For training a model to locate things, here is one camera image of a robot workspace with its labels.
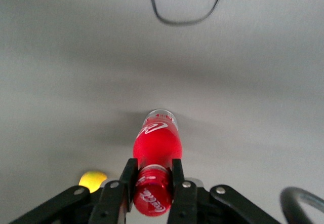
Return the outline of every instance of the red bottle cap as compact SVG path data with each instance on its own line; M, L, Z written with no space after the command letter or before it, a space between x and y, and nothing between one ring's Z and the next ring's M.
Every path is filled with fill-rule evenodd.
M166 213L172 203L170 176L161 165L149 165L139 173L134 194L136 209L147 216Z

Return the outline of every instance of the red liquid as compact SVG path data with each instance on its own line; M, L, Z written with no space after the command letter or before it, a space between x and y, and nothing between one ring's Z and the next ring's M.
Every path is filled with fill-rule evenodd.
M169 119L148 120L135 141L133 156L138 159L140 169L151 164L171 168L172 159L182 157L176 126Z

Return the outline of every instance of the black cable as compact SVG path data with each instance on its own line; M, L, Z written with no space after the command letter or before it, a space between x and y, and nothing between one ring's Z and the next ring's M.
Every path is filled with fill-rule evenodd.
M324 200L300 188L289 187L280 196L281 208L289 224L313 224L300 205L308 204L324 213Z
M204 21L205 19L207 19L213 13L213 11L215 10L218 1L219 0L215 0L215 3L213 5L213 7L211 8L211 10L206 15L204 15L202 18L196 19L196 20L189 20L189 21L172 21L172 20L167 20L167 19L163 18L158 13L157 8L156 8L155 0L151 0L151 3L152 3L152 7L153 7L153 10L154 10L155 16L158 18L158 20L160 22L162 22L162 23L164 23L166 25L172 25L172 26L185 26L185 25L196 25L196 24Z

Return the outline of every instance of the coca-cola bottle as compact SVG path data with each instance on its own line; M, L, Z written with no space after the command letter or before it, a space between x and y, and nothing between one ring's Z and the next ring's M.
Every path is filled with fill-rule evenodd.
M134 143L139 174L134 204L144 215L158 216L172 203L172 159L182 157L182 146L175 117L167 110L150 112Z

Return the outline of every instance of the yellow ball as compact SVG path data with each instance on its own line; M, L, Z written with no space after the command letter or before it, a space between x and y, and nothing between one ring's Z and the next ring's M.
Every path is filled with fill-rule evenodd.
M87 187L90 193L97 191L101 183L107 179L107 175L100 171L89 171L83 174L79 185Z

